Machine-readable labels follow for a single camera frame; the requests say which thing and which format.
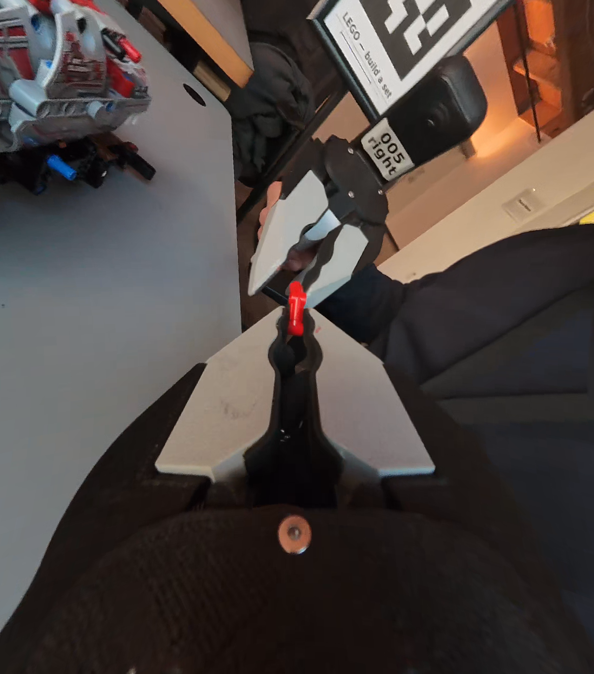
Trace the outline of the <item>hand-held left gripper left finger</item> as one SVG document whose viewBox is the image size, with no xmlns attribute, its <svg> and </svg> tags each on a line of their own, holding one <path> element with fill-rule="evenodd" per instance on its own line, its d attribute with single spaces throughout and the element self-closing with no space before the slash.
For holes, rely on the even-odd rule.
<svg viewBox="0 0 594 674">
<path fill-rule="evenodd" d="M 244 454 L 269 430 L 276 383 L 269 360 L 281 308 L 210 357 L 156 460 L 165 475 L 234 482 L 246 476 Z"/>
</svg>

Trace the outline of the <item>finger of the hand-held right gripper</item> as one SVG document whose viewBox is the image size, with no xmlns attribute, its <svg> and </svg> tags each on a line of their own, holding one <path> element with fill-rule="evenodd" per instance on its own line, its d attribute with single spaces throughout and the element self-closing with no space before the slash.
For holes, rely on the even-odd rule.
<svg viewBox="0 0 594 674">
<path fill-rule="evenodd" d="M 306 309 L 316 308 L 352 278 L 368 243 L 354 224 L 338 226 L 325 236 L 314 259 L 296 277 L 306 293 Z"/>
<path fill-rule="evenodd" d="M 324 184 L 313 170 L 307 171 L 269 213 L 251 259 L 249 295 L 268 285 L 291 251 L 311 248 L 338 226 L 340 221 L 329 207 Z"/>
</svg>

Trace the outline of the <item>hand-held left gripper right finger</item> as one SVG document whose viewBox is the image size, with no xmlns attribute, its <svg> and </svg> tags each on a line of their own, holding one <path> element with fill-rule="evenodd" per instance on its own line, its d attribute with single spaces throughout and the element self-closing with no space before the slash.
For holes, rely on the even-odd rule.
<svg viewBox="0 0 594 674">
<path fill-rule="evenodd" d="M 313 337 L 319 426 L 342 461 L 342 478 L 423 476 L 435 472 L 382 361 L 318 311 Z"/>
</svg>

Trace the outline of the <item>red toy brick axle connector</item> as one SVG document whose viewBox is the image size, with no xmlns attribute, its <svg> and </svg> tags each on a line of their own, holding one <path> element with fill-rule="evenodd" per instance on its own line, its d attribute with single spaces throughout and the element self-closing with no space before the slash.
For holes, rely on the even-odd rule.
<svg viewBox="0 0 594 674">
<path fill-rule="evenodd" d="M 304 310 L 308 299 L 307 293 L 301 282 L 296 280 L 290 283 L 288 290 L 287 334 L 302 337 L 304 335 Z"/>
</svg>

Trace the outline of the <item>person's right forearm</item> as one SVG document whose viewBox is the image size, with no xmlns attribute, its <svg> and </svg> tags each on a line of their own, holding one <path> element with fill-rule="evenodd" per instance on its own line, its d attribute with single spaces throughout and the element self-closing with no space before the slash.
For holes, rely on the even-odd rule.
<svg viewBox="0 0 594 674">
<path fill-rule="evenodd" d="M 523 232 L 404 284 L 374 264 L 316 310 L 416 383 L 594 282 L 594 223 Z"/>
</svg>

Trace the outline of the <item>person's right hand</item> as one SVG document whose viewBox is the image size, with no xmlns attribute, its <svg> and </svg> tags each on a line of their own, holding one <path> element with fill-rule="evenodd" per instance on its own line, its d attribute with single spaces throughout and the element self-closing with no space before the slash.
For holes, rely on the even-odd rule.
<svg viewBox="0 0 594 674">
<path fill-rule="evenodd" d="M 265 228 L 266 220 L 268 219 L 269 213 L 274 208 L 276 203 L 279 201 L 282 195 L 282 181 L 274 181 L 270 186 L 268 186 L 266 193 L 266 203 L 263 209 L 259 213 L 258 218 L 258 229 L 257 229 L 257 240 L 261 238 L 263 229 Z"/>
</svg>

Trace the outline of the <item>black jacket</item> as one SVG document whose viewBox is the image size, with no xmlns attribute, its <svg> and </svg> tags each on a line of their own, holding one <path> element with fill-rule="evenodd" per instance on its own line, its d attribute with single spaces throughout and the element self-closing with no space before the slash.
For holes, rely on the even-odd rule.
<svg viewBox="0 0 594 674">
<path fill-rule="evenodd" d="M 315 114 L 312 86 L 289 43 L 251 40 L 253 74 L 225 102 L 232 122 L 234 179 L 254 187 L 293 132 Z"/>
</svg>

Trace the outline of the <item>black framed marker sign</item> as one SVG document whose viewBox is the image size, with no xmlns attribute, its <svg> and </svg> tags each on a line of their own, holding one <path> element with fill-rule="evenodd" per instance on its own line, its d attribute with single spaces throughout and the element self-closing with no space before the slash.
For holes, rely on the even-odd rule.
<svg viewBox="0 0 594 674">
<path fill-rule="evenodd" d="M 462 55 L 511 1 L 319 1 L 307 20 L 369 122 Z"/>
</svg>

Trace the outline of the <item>wooden edged table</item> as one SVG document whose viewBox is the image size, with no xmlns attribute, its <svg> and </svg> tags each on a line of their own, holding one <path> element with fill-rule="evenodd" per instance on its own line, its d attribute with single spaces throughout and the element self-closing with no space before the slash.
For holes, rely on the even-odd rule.
<svg viewBox="0 0 594 674">
<path fill-rule="evenodd" d="M 240 1 L 156 1 L 171 55 L 226 104 L 255 68 Z"/>
</svg>

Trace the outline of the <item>person's navy clothed torso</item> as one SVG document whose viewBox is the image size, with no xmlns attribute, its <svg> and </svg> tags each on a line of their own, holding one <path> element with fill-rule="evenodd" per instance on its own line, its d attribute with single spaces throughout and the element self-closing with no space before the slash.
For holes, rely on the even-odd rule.
<svg viewBox="0 0 594 674">
<path fill-rule="evenodd" d="M 594 284 L 422 384 L 474 431 L 594 641 Z"/>
</svg>

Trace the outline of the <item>beige cabinet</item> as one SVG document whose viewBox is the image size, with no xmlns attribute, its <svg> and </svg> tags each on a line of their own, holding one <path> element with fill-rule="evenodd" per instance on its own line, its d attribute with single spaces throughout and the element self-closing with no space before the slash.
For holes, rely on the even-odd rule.
<svg viewBox="0 0 594 674">
<path fill-rule="evenodd" d="M 409 282 L 514 234 L 560 228 L 594 211 L 594 110 L 541 144 L 522 123 L 438 176 L 409 177 L 389 229 L 400 250 L 381 264 Z"/>
</svg>

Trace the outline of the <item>wooden shelf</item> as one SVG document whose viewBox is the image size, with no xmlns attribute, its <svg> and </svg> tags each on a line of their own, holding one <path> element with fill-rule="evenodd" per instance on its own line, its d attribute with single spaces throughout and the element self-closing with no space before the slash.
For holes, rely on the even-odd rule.
<svg viewBox="0 0 594 674">
<path fill-rule="evenodd" d="M 537 137 L 594 110 L 594 1 L 512 1 L 496 27 L 518 116 Z"/>
</svg>

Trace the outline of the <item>grey red toy vehicle model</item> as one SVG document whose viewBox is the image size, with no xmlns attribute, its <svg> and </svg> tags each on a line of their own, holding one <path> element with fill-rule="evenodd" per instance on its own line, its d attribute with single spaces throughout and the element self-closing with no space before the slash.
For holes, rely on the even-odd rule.
<svg viewBox="0 0 594 674">
<path fill-rule="evenodd" d="M 116 130 L 151 104 L 142 55 L 93 1 L 0 1 L 0 186 L 156 170 Z"/>
</svg>

